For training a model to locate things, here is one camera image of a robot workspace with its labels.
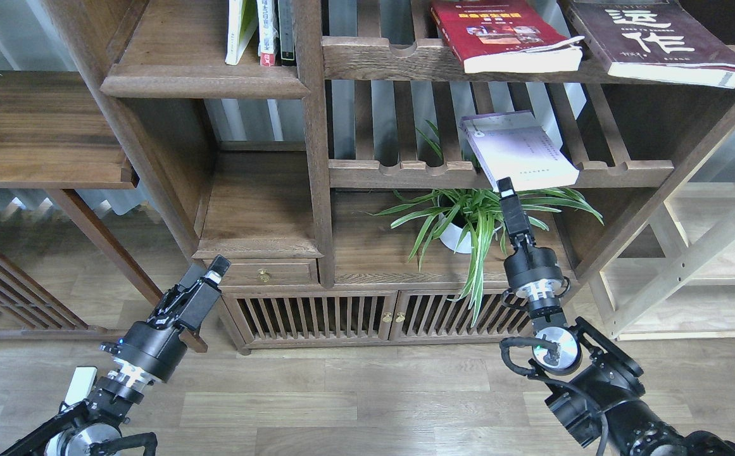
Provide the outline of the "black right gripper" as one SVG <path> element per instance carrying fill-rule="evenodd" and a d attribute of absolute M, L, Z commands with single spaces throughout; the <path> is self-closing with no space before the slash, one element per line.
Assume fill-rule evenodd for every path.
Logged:
<path fill-rule="evenodd" d="M 563 283 L 563 274 L 555 252 L 537 246 L 511 178 L 497 181 L 504 225 L 514 254 L 507 257 L 504 268 L 510 288 L 520 298 L 540 300 L 556 296 Z"/>

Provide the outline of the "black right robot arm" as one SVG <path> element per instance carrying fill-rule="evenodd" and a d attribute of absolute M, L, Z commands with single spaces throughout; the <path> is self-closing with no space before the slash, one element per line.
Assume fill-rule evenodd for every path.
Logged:
<path fill-rule="evenodd" d="M 537 246 L 510 178 L 496 184 L 514 252 L 504 266 L 509 292 L 527 298 L 535 335 L 500 341 L 512 372 L 544 382 L 546 406 L 578 444 L 599 441 L 622 455 L 735 455 L 735 443 L 713 433 L 679 434 L 644 401 L 642 368 L 583 318 L 568 326 L 558 288 L 568 283 L 555 252 Z"/>

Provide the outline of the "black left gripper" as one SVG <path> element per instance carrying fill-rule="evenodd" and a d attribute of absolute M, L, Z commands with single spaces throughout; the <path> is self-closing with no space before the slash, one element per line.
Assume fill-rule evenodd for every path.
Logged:
<path fill-rule="evenodd" d="M 199 329 L 222 294 L 218 285 L 229 266 L 222 255 L 213 259 L 208 270 L 194 263 L 163 295 L 147 320 L 133 323 L 116 343 L 104 341 L 100 350 L 110 353 L 116 362 L 124 361 L 157 381 L 167 382 L 187 352 L 180 335 L 184 330 Z"/>

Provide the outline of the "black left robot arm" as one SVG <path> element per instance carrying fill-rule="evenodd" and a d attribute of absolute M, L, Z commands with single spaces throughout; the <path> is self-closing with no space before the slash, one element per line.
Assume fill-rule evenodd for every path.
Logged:
<path fill-rule="evenodd" d="M 216 256 L 208 268 L 191 266 L 179 283 L 163 295 L 150 316 L 136 321 L 116 343 L 100 349 L 119 368 L 96 381 L 83 400 L 62 410 L 16 441 L 6 455 L 117 455 L 141 447 L 156 453 L 155 433 L 122 436 L 120 424 L 128 410 L 142 402 L 142 390 L 167 382 L 187 352 L 185 330 L 197 330 L 222 292 L 219 284 L 229 261 Z"/>

